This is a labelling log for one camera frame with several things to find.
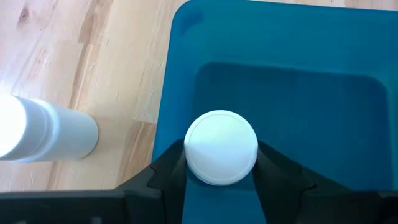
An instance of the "round white lid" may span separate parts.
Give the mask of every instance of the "round white lid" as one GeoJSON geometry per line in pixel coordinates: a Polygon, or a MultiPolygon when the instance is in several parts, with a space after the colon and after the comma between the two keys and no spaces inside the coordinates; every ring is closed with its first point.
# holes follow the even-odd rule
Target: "round white lid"
{"type": "Polygon", "coordinates": [[[9,154],[21,141],[27,127],[24,105],[14,96],[0,95],[0,157],[9,154]]]}
{"type": "Polygon", "coordinates": [[[202,181],[230,185],[247,176],[257,159],[251,125],[230,111],[210,111],[196,119],[184,140],[187,164],[202,181]]]}

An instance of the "blue plastic bin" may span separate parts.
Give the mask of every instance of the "blue plastic bin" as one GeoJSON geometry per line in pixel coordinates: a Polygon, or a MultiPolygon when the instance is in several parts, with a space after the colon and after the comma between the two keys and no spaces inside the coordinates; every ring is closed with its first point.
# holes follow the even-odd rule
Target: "blue plastic bin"
{"type": "MultiPolygon", "coordinates": [[[[153,159],[211,110],[353,189],[398,188],[398,13],[190,1],[172,23],[153,159]]],[[[251,176],[190,177],[184,223],[264,223],[251,176]]]]}

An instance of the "wood grain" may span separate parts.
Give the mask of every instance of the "wood grain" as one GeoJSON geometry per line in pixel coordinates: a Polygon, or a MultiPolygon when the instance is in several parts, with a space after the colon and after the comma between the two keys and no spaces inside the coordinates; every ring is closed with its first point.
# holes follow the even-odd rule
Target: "wood grain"
{"type": "MultiPolygon", "coordinates": [[[[398,9],[398,0],[273,1],[398,9]]],[[[184,2],[0,1],[0,93],[88,113],[100,131],[80,161],[0,162],[0,191],[112,189],[148,165],[170,24],[184,2]]]]}

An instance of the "blue container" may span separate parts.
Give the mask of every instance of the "blue container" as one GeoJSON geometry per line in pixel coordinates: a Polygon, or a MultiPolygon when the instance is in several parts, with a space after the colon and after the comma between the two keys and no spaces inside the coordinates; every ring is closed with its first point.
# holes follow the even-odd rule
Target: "blue container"
{"type": "MultiPolygon", "coordinates": [[[[190,1],[170,37],[153,159],[211,110],[353,189],[398,188],[398,13],[251,1],[190,1]]],[[[188,178],[184,223],[264,223],[248,176],[188,178]]]]}

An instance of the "light wood floor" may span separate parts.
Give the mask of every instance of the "light wood floor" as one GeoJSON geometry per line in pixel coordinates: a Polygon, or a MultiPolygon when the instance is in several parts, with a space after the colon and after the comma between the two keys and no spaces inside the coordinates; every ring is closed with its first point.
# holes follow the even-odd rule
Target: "light wood floor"
{"type": "MultiPolygon", "coordinates": [[[[100,129],[81,161],[0,162],[0,191],[111,189],[148,165],[170,22],[184,2],[0,0],[0,93],[84,111],[100,129]]],[[[398,0],[275,2],[398,10],[398,0]]]]}

